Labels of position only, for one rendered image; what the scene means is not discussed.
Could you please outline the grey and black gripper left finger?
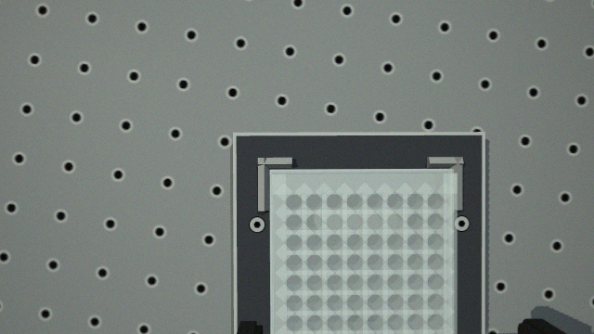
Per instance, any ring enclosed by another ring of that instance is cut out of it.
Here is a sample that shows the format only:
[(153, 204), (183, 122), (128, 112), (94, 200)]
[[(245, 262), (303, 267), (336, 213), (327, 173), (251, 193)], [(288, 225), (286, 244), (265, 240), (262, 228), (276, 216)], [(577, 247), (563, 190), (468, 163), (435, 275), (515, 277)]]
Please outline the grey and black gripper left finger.
[(256, 321), (240, 321), (237, 334), (263, 334), (263, 326), (257, 326)]

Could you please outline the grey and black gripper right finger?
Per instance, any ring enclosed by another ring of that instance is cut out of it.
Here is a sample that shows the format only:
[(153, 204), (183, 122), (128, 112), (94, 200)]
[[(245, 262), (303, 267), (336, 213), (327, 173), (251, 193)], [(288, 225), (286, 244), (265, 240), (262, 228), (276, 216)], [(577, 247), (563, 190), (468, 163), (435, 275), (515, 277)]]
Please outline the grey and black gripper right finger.
[(518, 334), (566, 334), (544, 319), (524, 319), (518, 326)]

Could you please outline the white well plate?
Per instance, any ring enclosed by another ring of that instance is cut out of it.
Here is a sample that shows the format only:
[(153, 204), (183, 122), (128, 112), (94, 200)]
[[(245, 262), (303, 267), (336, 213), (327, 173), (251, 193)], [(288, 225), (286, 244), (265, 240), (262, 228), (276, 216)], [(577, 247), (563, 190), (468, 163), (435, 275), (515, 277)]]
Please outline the white well plate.
[(269, 170), (269, 198), (270, 334), (458, 334), (454, 169)]

